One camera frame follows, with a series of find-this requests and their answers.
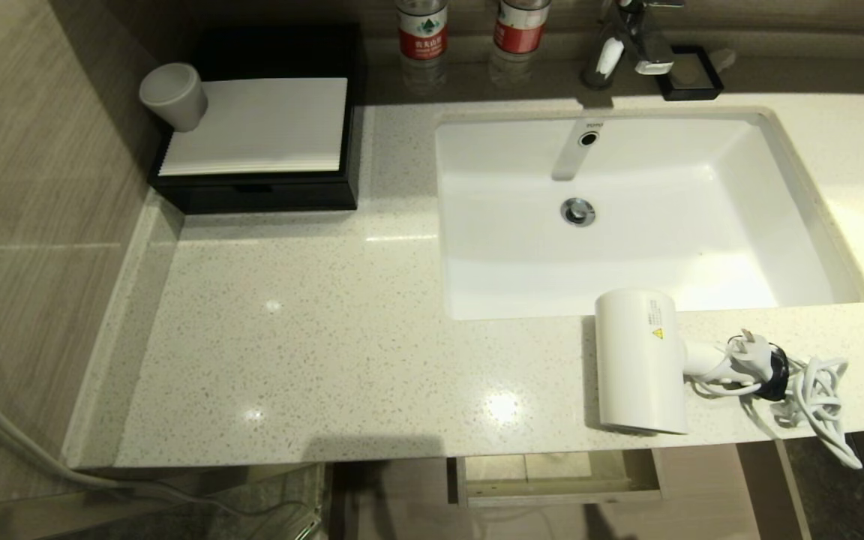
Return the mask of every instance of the drawer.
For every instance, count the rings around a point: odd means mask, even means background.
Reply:
[[[486,455],[456,459],[459,506],[549,506],[662,499],[652,450]]]

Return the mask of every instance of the countertop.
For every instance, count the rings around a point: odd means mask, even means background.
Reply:
[[[592,317],[449,319],[433,137],[442,122],[576,116],[582,103],[630,112],[772,110],[864,281],[864,61],[741,58],[723,75],[727,92],[700,103],[666,103],[638,75],[592,93],[574,82],[572,68],[545,66],[534,88],[503,95],[483,85],[481,66],[453,66],[458,83],[438,98],[446,103],[401,103],[388,89],[397,74],[380,73],[364,114],[358,211],[188,216],[114,465],[572,452],[812,434],[776,426],[760,400],[757,424],[737,399],[692,391],[690,434],[602,430]],[[801,358],[849,359],[844,421],[864,430],[864,301],[686,312],[679,327],[685,338],[716,340],[749,328]]]

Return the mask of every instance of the undermount sink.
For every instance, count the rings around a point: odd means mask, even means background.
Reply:
[[[680,311],[860,300],[812,180],[762,114],[442,124],[436,153],[454,319],[587,315],[618,287]],[[554,180],[563,167],[571,180]]]

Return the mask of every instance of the black soap dish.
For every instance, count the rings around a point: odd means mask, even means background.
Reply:
[[[672,53],[672,71],[655,77],[665,101],[716,99],[724,86],[706,50],[697,45],[674,45]]]

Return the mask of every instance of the chrome faucet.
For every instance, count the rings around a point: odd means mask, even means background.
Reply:
[[[635,71],[642,75],[671,71],[672,48],[652,21],[651,10],[681,8],[685,4],[685,0],[604,1],[602,30],[595,39],[589,64],[582,70],[582,82],[591,89],[606,89],[625,50],[635,55]]]

